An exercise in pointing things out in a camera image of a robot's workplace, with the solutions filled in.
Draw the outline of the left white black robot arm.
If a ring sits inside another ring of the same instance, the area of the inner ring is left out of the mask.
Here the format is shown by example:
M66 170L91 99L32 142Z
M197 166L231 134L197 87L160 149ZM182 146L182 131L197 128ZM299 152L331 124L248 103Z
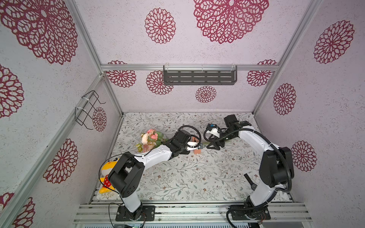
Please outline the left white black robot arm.
M142 210L142 203L136 190L144 171L181 154L189 154L200 144L200 142L192 142L192 138L190 133L180 129L171 139L162 142L147 153L133 155L126 152L122 154L104 176L99 178L102 188L118 193L128 213L139 214Z

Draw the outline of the pink flower bouquet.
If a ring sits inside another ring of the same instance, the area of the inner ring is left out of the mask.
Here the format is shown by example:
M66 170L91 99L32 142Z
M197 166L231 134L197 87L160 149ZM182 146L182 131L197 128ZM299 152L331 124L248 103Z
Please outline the pink flower bouquet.
M208 145L208 142L202 141L202 135L200 134L198 129L196 129L195 127L190 126L190 125L183 125L177 131L179 131L179 130L185 130L188 133L190 133L191 139L193 136L198 138L199 143L201 144L201 147L203 145ZM136 148L138 149L138 152L141 155L147 155L153 149L156 149L157 147L164 145L164 143L167 142L168 140L169 139L165 138L164 134L162 132L159 132L155 129L150 129L146 133L141 134L141 143L138 143L136 145Z

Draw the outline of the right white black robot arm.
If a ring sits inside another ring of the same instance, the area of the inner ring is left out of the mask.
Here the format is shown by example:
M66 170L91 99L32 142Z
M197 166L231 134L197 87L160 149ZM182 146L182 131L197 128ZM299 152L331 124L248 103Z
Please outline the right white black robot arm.
M204 139L209 142L208 147L216 150L224 147L226 141L240 138L247 142L260 156L260 182L255 184L250 177L244 175L253 189L253 193L243 205L229 207L226 218L230 225L238 220L270 219L269 203L278 192L289 193L294 178L292 152L288 147L280 147L272 143L263 134L256 131L248 121L239 121L235 115L224 118L226 126L209 123L203 133Z

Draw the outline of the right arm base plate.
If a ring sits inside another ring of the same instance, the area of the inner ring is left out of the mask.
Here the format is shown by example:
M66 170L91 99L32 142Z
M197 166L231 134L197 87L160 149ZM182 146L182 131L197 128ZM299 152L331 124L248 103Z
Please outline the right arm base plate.
M243 205L231 205L229 210L233 220L270 220L268 206L246 209Z

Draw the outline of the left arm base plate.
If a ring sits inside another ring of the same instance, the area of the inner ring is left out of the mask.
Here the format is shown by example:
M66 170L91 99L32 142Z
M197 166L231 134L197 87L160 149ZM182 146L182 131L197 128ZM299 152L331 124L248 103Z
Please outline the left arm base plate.
M130 212L125 206L119 206L116 221L154 221L155 206L141 205L135 212Z

